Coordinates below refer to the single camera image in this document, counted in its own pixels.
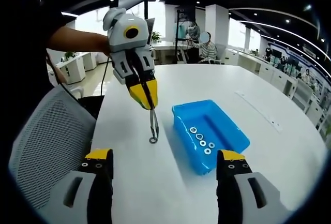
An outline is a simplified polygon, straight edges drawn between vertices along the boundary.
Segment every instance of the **person's arm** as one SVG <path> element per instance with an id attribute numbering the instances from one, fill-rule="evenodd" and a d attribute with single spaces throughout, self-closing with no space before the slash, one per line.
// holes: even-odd
<path id="1" fill-rule="evenodd" d="M 46 48 L 64 52 L 103 52 L 109 56 L 107 36 L 65 26 L 66 22 L 55 0 L 44 0 L 38 13 L 38 37 Z"/>
<path id="2" fill-rule="evenodd" d="M 190 42 L 189 45 L 191 46 L 191 48 L 194 47 L 194 48 L 198 48 L 198 49 L 200 49 L 201 46 L 203 45 L 203 43 L 196 44 L 196 43 L 194 43 L 193 41 L 189 41 L 189 42 Z"/>
<path id="3" fill-rule="evenodd" d="M 48 48 L 58 51 L 103 52 L 109 56 L 110 48 L 105 35 L 60 27 L 49 39 Z"/>

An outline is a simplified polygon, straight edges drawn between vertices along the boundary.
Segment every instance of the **striped shirt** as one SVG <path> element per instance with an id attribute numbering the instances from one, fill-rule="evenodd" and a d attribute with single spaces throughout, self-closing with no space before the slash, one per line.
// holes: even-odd
<path id="1" fill-rule="evenodd" d="M 186 29 L 185 35 L 189 35 L 192 40 L 198 41 L 200 37 L 200 28 L 198 26 L 190 26 Z"/>
<path id="2" fill-rule="evenodd" d="M 199 48 L 200 57 L 203 58 L 203 60 L 201 60 L 200 63 L 204 62 L 204 61 L 208 61 L 209 59 L 217 59 L 217 50 L 216 50 L 216 46 L 214 45 L 214 43 L 212 43 L 212 42 L 209 42 L 209 44 L 207 44 L 207 43 L 200 43 L 200 44 L 192 43 L 191 45 L 194 48 Z"/>

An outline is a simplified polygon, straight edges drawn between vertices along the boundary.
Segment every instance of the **white desk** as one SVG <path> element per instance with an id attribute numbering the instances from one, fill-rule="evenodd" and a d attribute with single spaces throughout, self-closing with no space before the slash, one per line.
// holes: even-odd
<path id="1" fill-rule="evenodd" d="M 154 49 L 155 51 L 159 51 L 160 52 L 160 62 L 162 64 L 164 64 L 166 62 L 166 54 L 165 51 L 168 50 L 175 50 L 175 42 L 170 42 L 170 41 L 161 41 L 159 43 L 152 43 L 152 49 Z M 182 56 L 185 57 L 184 53 L 183 53 L 183 49 L 187 48 L 187 43 L 183 43 L 182 41 L 179 41 L 177 44 L 178 49 L 180 49 Z"/>
<path id="2" fill-rule="evenodd" d="M 92 149 L 114 150 L 112 218 L 114 223 L 217 223 L 215 170 L 197 176 L 173 130 L 171 107 L 212 99 L 250 139 L 243 152 L 295 210 L 315 184 L 326 147 L 308 117 L 288 97 L 239 66 L 156 66 L 160 136 L 151 136 L 149 112 L 113 80 L 97 120 Z M 278 132 L 235 91 L 256 99 L 281 126 Z"/>
<path id="3" fill-rule="evenodd" d="M 243 51 L 226 49 L 222 57 L 226 65 L 238 65 L 257 74 L 287 96 L 295 90 L 297 80 L 273 67 L 271 63 Z"/>
<path id="4" fill-rule="evenodd" d="M 65 62 L 60 62 L 56 66 L 66 75 L 68 84 L 82 81 L 86 74 L 83 63 L 83 56 L 87 53 L 81 53 Z"/>

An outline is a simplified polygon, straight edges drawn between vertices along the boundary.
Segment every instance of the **potted plant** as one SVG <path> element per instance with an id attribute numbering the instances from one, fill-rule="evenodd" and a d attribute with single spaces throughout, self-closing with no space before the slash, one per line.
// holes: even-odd
<path id="1" fill-rule="evenodd" d="M 75 57 L 76 53 L 75 52 L 66 52 L 64 54 L 64 58 L 66 59 L 66 61 L 68 61 L 71 57 Z"/>
<path id="2" fill-rule="evenodd" d="M 161 41 L 161 35 L 159 32 L 152 32 L 152 42 L 157 43 Z"/>

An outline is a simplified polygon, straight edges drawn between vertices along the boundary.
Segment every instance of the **white robotic hand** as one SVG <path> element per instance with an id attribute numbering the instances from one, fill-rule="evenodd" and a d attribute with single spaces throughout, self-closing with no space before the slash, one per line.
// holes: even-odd
<path id="1" fill-rule="evenodd" d="M 112 8 L 103 18 L 103 30 L 108 31 L 115 77 L 143 108 L 153 110 L 158 103 L 157 82 L 146 21 L 124 8 Z"/>

